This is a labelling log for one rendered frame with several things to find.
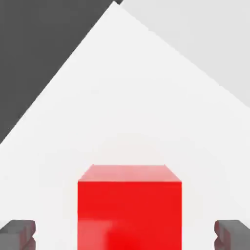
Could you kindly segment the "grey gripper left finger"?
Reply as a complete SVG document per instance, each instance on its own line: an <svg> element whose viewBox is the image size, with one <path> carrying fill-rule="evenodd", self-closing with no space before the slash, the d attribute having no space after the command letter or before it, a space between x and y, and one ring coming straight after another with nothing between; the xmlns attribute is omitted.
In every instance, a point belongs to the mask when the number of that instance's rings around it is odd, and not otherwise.
<svg viewBox="0 0 250 250"><path fill-rule="evenodd" d="M36 250L33 220L11 220L0 229L0 250Z"/></svg>

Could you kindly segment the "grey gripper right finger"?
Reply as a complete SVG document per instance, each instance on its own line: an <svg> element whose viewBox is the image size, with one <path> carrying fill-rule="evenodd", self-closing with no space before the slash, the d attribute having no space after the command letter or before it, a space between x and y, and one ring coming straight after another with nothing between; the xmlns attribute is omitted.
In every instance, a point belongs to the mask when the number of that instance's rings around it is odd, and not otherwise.
<svg viewBox="0 0 250 250"><path fill-rule="evenodd" d="M239 220L217 220L214 250L250 250L250 229Z"/></svg>

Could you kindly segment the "small red cube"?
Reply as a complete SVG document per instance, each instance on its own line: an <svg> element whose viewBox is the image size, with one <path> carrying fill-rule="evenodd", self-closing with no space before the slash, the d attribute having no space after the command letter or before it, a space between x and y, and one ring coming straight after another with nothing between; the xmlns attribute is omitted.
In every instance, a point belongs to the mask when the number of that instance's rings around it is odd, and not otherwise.
<svg viewBox="0 0 250 250"><path fill-rule="evenodd" d="M182 182L165 165L91 165L78 181L77 250L182 250Z"/></svg>

